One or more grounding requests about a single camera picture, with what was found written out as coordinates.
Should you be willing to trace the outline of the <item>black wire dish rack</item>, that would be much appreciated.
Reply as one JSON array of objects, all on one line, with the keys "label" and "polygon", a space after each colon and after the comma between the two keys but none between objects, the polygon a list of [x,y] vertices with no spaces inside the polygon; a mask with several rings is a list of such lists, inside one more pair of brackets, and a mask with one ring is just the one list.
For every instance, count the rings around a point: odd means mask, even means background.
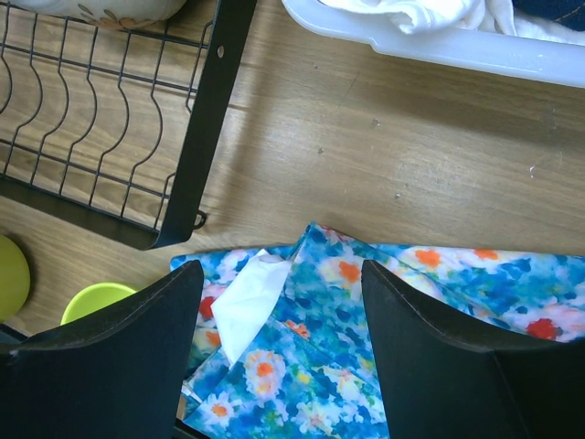
[{"label": "black wire dish rack", "polygon": [[149,228],[13,177],[1,177],[1,196],[141,251],[188,241],[207,221],[200,203],[256,4],[217,3],[206,63],[177,168],[170,176],[172,190],[169,198],[161,200],[166,211],[160,227]]}]

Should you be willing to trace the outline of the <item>white bowl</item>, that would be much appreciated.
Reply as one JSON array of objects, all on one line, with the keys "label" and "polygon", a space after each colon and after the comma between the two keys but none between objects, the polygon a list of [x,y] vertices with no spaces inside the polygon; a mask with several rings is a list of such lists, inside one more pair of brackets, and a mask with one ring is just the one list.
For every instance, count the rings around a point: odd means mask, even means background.
[{"label": "white bowl", "polygon": [[36,14],[77,18],[96,27],[122,30],[166,21],[186,0],[16,0],[10,4]]}]

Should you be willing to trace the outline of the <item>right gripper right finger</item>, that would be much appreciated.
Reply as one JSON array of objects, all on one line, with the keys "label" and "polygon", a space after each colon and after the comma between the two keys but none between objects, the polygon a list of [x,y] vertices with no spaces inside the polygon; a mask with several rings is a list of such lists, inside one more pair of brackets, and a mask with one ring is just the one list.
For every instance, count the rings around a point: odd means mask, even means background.
[{"label": "right gripper right finger", "polygon": [[584,343],[468,316],[362,267],[362,296],[393,438],[581,438]]}]

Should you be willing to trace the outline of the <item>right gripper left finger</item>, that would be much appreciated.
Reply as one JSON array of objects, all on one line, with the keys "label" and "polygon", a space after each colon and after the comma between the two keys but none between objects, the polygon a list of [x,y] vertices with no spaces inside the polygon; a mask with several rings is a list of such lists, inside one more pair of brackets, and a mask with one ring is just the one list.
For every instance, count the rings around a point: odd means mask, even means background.
[{"label": "right gripper left finger", "polygon": [[176,412],[203,289],[187,262],[66,325],[1,346],[4,438],[198,438]]}]

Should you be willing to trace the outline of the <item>lime green bowl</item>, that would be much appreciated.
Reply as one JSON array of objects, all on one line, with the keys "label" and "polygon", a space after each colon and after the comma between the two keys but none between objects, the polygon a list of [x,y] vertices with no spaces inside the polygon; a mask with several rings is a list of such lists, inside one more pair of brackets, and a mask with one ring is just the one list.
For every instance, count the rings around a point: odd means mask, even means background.
[{"label": "lime green bowl", "polygon": [[60,324],[62,326],[66,325],[123,300],[136,292],[137,290],[131,286],[115,282],[89,285],[76,293],[69,301],[63,312]]}]

